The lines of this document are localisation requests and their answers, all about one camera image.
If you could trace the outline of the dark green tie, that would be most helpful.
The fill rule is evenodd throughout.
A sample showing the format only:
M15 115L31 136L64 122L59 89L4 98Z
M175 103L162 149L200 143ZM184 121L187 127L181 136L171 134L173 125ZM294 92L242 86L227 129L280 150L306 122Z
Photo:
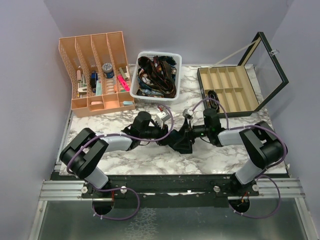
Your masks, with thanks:
M165 139L158 141L157 144L159 146L169 146L172 148L174 136L181 136L181 135L179 134L179 131L173 130Z

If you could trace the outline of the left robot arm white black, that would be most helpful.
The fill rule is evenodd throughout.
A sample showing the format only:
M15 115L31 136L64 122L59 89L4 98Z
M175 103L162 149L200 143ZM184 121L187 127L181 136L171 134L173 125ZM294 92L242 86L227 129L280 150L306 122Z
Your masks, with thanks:
M174 121L169 110L158 112L156 121L150 113L140 111L133 123L119 133L98 135L86 127L61 151L59 159L66 165L69 174L90 183L97 196L106 197L111 190L109 178L98 167L104 153L130 151L141 142L164 140L172 131L165 125L167 120Z

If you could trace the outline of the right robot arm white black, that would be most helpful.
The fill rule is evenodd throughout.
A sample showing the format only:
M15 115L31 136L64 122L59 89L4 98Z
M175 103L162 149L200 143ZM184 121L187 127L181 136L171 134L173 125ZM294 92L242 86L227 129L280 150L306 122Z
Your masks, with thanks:
M203 111L203 125L192 126L185 118L180 130L173 130L168 137L168 145L181 154L191 154L196 138L207 137L216 147L243 145L248 160L230 177L229 189L240 196L248 189L248 184L262 174L269 166L279 161L288 152L269 125L261 121L249 127L223 128L215 109Z

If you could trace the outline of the pile of patterned ties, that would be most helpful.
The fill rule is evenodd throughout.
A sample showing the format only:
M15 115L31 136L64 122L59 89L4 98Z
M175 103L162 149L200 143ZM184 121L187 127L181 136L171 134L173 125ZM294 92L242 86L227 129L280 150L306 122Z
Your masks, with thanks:
M154 56L138 58L137 82L138 96L169 98L177 94L176 61L171 56Z

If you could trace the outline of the light blue eraser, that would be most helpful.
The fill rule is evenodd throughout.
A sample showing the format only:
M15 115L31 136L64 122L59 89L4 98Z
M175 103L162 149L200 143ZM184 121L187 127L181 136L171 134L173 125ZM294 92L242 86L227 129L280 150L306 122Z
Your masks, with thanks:
M124 106L131 106L131 105L134 105L134 102L133 101L123 101L123 105Z

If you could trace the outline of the rolled patterned tie in box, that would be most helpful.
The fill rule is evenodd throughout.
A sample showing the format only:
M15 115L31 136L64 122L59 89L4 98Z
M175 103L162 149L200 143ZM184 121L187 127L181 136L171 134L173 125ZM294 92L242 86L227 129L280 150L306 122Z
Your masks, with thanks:
M209 98L209 100L207 100L208 106L212 109L215 109L218 113L220 111L220 106L218 104L220 100L217 93L214 90L209 90L207 93L207 97Z

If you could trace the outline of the pink highlighter marker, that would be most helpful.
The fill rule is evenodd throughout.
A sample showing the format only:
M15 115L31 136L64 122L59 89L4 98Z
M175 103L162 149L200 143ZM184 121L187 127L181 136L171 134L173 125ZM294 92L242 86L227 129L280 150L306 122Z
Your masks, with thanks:
M117 79L119 80L120 84L122 85L122 87L124 88L125 91L127 91L127 92L130 91L129 85L127 84L127 82L125 81L125 79L121 75L118 75Z

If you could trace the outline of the white plastic basket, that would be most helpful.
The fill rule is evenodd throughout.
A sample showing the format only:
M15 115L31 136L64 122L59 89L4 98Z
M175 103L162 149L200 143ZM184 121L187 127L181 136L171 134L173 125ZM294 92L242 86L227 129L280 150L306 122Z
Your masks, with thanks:
M142 51L134 68L130 95L144 103L171 104L178 100L182 56L177 53Z

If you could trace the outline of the black tie storage box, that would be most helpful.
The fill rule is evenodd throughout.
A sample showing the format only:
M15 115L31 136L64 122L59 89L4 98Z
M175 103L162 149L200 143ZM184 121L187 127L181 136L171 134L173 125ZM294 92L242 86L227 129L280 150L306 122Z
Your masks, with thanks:
M209 90L219 99L218 115L247 117L262 110L289 80L264 32L259 31L250 44L235 51L212 66L197 70L197 78L205 109Z

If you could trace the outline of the blue round tin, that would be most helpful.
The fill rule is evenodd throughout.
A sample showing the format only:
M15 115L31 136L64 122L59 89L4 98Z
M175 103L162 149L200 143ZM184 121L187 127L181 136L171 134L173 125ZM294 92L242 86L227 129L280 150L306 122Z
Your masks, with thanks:
M113 65L110 62L104 63L102 65L102 71L107 79L112 79L114 77Z

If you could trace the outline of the orange desk file organizer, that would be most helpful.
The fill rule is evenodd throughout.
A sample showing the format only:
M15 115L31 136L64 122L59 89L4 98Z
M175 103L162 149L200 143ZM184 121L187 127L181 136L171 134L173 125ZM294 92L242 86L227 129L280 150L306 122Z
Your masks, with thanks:
M71 80L71 110L78 118L135 109L130 91L117 78L121 75L131 88L122 31L62 37L58 50ZM105 78L105 63L112 64L113 78ZM134 105L124 106L123 101Z

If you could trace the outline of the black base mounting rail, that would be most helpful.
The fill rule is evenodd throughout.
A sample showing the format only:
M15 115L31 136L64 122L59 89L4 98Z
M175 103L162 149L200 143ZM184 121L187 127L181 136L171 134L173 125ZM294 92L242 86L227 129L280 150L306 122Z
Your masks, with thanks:
M53 173L47 182L49 196L57 201L93 202L97 208L226 208L228 200L256 197L256 181L235 189L229 174L191 175L111 175L106 189L92 186L72 176Z

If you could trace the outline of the aluminium frame rail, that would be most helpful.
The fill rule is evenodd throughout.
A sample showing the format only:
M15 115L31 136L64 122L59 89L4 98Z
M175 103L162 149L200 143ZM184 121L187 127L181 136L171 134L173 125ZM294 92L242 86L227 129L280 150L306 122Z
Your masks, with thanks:
M285 198L304 198L306 196L300 180L297 178L275 178L269 180L261 178L248 190L239 196L227 196L226 191L215 192L209 190L178 190L177 192L158 193L161 197L202 197L206 193L213 194L214 197L227 198L228 200L237 200L241 197L249 199L275 199L277 197ZM82 180L46 180L43 182L40 190L40 201L110 201L110 197L102 197L89 192L89 187Z

